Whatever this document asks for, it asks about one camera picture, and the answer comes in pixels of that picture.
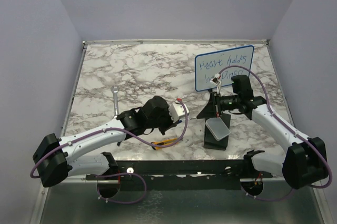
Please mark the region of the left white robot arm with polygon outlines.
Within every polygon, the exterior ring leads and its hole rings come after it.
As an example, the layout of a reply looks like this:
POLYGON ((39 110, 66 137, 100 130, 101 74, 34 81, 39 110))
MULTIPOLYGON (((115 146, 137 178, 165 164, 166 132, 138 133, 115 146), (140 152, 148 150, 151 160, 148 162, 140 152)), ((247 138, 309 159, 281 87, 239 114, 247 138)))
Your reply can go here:
POLYGON ((38 174, 31 174, 31 177, 39 178, 46 188, 57 185, 88 167, 78 164, 85 154, 142 135, 147 129, 157 128, 164 134, 176 125, 183 114, 180 104, 169 105, 164 98, 154 96, 144 106, 126 110, 111 121, 81 134, 62 138, 49 134, 33 154, 33 171, 38 174))

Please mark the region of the black box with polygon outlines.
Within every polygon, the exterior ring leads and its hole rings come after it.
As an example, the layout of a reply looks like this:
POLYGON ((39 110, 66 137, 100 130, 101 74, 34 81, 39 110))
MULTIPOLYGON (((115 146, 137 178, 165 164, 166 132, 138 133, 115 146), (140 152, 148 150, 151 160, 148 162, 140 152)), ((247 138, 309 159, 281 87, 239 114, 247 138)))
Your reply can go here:
POLYGON ((226 150, 230 135, 230 121, 231 116, 229 114, 206 119, 203 147, 213 150, 226 150))

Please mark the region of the grey white eraser case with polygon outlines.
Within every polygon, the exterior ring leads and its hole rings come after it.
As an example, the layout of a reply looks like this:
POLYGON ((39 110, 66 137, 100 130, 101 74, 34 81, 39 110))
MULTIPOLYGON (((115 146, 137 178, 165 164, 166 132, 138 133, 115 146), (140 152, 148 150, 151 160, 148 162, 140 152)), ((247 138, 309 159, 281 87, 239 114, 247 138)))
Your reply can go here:
POLYGON ((216 141, 220 141, 230 134, 230 129, 221 117, 209 118, 206 120, 205 125, 216 141))

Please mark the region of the blue framed whiteboard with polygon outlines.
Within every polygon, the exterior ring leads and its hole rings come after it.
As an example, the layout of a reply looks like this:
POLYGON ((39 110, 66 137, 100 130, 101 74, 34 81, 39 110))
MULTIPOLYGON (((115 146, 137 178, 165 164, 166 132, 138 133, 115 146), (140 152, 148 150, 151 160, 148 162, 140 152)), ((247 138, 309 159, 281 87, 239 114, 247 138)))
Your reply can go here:
POLYGON ((225 69, 221 73, 223 87, 230 86, 232 84, 231 78, 236 75, 248 76, 252 66, 253 54, 254 46, 248 45, 195 56, 195 90, 204 91, 214 88, 215 85, 210 81, 222 69, 225 69))

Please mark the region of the silver wrench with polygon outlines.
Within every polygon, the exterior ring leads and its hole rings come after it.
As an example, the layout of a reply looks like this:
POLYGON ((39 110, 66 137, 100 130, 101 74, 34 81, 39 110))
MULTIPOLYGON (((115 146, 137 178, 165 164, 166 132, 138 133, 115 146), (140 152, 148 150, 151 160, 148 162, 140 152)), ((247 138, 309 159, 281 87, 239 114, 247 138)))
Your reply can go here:
POLYGON ((114 116, 113 118, 116 119, 119 115, 119 106, 118 106, 118 86, 111 87, 111 92, 113 94, 113 104, 114 104, 114 116))

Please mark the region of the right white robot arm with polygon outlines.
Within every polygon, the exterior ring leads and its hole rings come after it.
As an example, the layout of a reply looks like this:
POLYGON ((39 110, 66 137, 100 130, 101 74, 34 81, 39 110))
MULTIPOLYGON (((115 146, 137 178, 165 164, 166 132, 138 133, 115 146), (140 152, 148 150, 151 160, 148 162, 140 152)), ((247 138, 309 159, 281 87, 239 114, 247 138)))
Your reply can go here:
POLYGON ((283 177, 293 189, 330 178, 325 143, 321 138, 310 138, 299 132, 279 117, 265 98, 254 96, 247 75, 237 75, 231 80, 234 94, 222 96, 210 91, 210 98, 197 118, 209 122, 225 111, 237 109, 264 128, 285 151, 284 156, 268 154, 263 150, 247 152, 242 163, 242 171, 247 177, 254 177, 260 171, 268 172, 283 177))

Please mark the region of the black mounting base rail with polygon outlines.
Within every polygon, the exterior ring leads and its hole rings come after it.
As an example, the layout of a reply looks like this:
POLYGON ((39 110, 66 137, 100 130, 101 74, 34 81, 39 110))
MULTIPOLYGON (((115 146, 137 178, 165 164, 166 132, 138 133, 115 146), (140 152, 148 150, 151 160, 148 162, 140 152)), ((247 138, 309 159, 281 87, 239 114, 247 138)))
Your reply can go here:
POLYGON ((254 181, 259 172, 243 159, 116 162, 116 173, 132 168, 147 190, 239 190, 240 180, 254 181))

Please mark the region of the yellow utility knife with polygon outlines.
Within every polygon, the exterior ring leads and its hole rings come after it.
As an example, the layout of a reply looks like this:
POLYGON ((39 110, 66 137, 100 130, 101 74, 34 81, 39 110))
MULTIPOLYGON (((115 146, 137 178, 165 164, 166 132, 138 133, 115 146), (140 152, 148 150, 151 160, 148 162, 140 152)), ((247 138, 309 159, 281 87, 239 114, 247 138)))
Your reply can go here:
POLYGON ((178 141, 177 138, 171 138, 171 139, 151 142, 151 145, 152 145, 153 150, 159 150, 159 149, 164 148, 165 146, 169 146, 169 147, 173 146, 180 141, 182 140, 178 141))

